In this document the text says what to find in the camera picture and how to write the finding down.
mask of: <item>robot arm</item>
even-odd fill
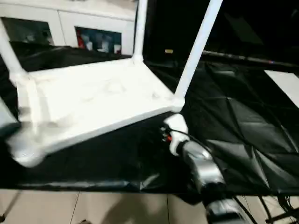
[[[206,217],[210,224],[248,223],[240,212],[235,200],[224,193],[225,182],[208,148],[190,140],[188,127],[181,114],[166,119],[164,135],[170,134],[170,151],[181,156],[190,167],[196,188],[202,195]]]

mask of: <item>white cabinet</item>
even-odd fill
[[[136,2],[0,0],[0,28],[11,41],[133,54]]]
[[[0,17],[11,41],[41,42],[43,36],[54,45],[65,45],[57,10],[0,4]]]
[[[80,36],[94,50],[117,53],[121,49],[121,54],[133,54],[134,22],[69,12],[59,16],[66,45],[78,47]]]

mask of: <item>tiled floor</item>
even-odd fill
[[[16,203],[10,209],[10,203]],[[259,224],[266,214],[257,197],[239,197]],[[277,201],[265,197],[270,212],[281,212]],[[293,198],[299,206],[298,198]],[[111,194],[0,190],[0,212],[5,224],[207,224],[202,204],[191,206],[172,195]],[[290,223],[285,219],[278,224]]]

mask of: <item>cabinet door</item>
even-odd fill
[[[133,21],[68,12],[59,12],[59,16],[67,45],[101,52],[133,54]]]
[[[65,45],[56,10],[0,4],[0,18],[11,41]]]

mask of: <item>black cloth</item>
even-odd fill
[[[13,47],[27,71],[122,58],[70,47],[20,43]],[[146,64],[175,90],[183,62]],[[228,193],[299,195],[299,109],[263,69],[203,58],[181,113],[190,134],[212,149]],[[16,116],[16,89],[2,62],[0,71],[0,96]],[[0,188],[168,193],[198,202],[188,167],[161,141],[159,127],[169,115],[76,144],[48,156],[35,168],[13,161],[2,141]]]

